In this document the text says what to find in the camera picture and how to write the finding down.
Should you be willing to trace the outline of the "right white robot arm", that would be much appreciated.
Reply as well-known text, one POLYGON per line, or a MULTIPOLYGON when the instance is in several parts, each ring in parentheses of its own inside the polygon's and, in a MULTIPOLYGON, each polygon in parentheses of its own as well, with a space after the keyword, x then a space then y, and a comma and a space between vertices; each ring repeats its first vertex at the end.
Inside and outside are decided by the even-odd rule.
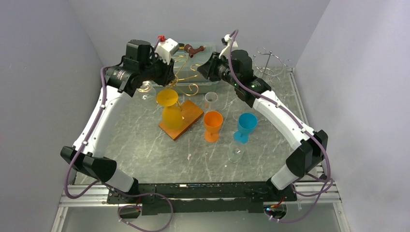
POLYGON ((233 51, 231 59, 213 52, 196 70, 209 81, 225 81, 232 85, 237 97, 265 116, 291 145, 293 153, 267 181, 266 194, 277 201, 284 196, 287 186, 326 160, 328 135, 302 122, 279 100, 270 85, 254 75, 252 59, 246 51, 233 51))

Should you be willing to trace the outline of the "yellow frosted wine glass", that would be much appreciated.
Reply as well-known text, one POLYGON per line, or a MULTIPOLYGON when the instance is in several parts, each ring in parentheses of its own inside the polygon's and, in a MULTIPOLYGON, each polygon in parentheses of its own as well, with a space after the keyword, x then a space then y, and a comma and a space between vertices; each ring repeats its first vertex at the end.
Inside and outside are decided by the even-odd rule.
POLYGON ((163 107, 162 123, 171 130, 179 129, 183 124, 182 110, 178 103, 178 93, 173 89, 163 89, 156 101, 163 107))

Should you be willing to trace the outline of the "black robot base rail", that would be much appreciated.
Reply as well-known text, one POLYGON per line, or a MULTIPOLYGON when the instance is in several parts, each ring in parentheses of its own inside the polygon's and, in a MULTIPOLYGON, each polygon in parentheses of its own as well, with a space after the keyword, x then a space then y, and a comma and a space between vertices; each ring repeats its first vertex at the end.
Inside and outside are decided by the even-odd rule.
POLYGON ((202 213, 247 211, 263 213, 270 203, 295 202, 291 187, 273 190, 264 181, 219 183, 149 183, 139 184, 140 197, 122 196, 110 189, 107 203, 136 204, 143 216, 162 213, 202 213))

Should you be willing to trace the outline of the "orange plastic wine glass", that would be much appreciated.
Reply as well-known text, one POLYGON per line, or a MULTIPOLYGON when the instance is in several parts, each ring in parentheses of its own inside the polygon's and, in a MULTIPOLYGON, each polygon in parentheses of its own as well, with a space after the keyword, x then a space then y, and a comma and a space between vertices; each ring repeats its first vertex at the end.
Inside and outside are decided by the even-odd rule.
POLYGON ((209 111, 203 118, 205 132, 204 139, 214 143, 219 139, 219 131, 223 123, 223 116, 218 111, 209 111))

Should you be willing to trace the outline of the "gold wire wine glass rack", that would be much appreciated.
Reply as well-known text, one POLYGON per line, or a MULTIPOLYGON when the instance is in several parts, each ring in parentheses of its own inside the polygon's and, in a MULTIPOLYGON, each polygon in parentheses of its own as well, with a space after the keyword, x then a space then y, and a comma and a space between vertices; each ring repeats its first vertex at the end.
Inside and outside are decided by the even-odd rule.
MULTIPOLYGON (((191 70, 191 75, 190 76, 179 78, 178 75, 176 75, 175 79, 170 84, 164 86, 162 88, 162 90, 166 89, 166 88, 173 89, 178 93, 178 96, 179 96, 179 94, 183 94, 183 95, 186 95, 186 96, 194 96, 194 95, 198 94, 199 93, 199 86, 195 83, 188 83, 189 92, 186 92, 186 91, 182 90, 178 86, 179 82, 188 81, 190 79, 193 79, 193 78, 196 78, 196 77, 199 76, 199 73, 197 72, 195 67, 199 67, 199 64, 192 64, 190 66, 190 70, 191 70)), ((158 124, 160 129, 162 129, 174 141, 176 139, 178 139, 184 132, 186 132, 189 129, 189 127, 192 126, 192 124, 194 124, 204 114, 204 111, 202 109, 200 109, 199 106, 197 106, 196 104, 194 104, 190 100, 188 100, 187 102, 184 102, 184 103, 181 103, 178 100, 177 104, 181 107, 181 110, 182 110, 182 117, 183 117, 182 126, 179 129, 171 130, 171 129, 167 128, 162 123, 162 120, 158 124)))

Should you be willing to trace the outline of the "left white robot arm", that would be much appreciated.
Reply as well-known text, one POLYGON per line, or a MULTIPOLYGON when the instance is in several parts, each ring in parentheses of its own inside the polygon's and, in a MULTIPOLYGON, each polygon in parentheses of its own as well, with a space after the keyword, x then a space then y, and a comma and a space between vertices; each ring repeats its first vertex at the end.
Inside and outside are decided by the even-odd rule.
POLYGON ((158 38, 156 45, 130 40, 120 63, 100 70, 102 88, 96 106, 72 146, 64 146, 61 157, 68 163, 67 174, 80 172, 106 184, 127 203, 138 199, 138 180, 124 173, 105 151, 123 108, 146 81, 166 86, 174 80, 174 59, 178 42, 158 38))

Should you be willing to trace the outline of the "clear wine glass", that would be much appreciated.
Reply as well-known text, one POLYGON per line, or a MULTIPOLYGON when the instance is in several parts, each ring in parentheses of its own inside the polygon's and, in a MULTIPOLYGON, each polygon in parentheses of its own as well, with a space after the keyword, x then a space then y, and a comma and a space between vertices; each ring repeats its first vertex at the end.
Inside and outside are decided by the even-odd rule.
POLYGON ((156 90, 153 88, 150 81, 144 81, 137 89, 139 103, 148 110, 153 110, 157 107, 156 90))

